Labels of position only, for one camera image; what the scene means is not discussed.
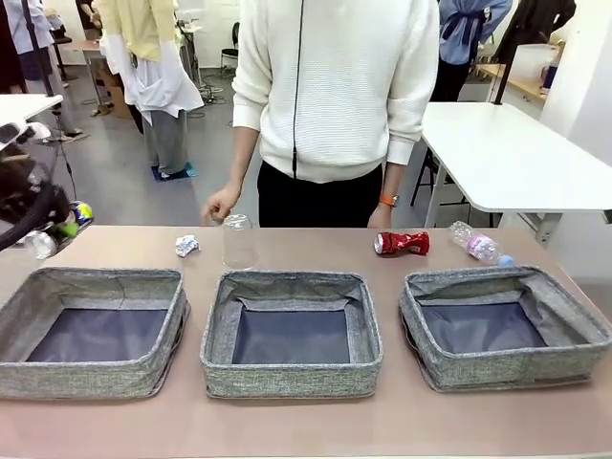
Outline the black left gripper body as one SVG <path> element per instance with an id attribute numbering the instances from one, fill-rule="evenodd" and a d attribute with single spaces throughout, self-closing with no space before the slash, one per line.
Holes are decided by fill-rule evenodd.
<path id="1" fill-rule="evenodd" d="M 46 173 L 34 173 L 36 162 L 24 155 L 1 160 L 1 221 L 24 226 L 61 223 L 69 217 L 63 187 Z"/>

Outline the person's right hand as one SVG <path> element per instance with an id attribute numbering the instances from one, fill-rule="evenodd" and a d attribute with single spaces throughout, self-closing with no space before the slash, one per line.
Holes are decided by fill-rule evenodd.
<path id="1" fill-rule="evenodd" d="M 202 209 L 201 220 L 204 226 L 221 225 L 230 215 L 241 194 L 241 188 L 227 184 L 213 193 Z"/>

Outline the person's left hand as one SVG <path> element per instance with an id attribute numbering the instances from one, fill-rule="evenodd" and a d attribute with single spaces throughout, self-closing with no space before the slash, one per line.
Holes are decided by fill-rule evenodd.
<path id="1" fill-rule="evenodd" d="M 369 229 L 385 230 L 391 228 L 391 217 L 393 207 L 379 203 L 369 217 L 367 227 Z"/>

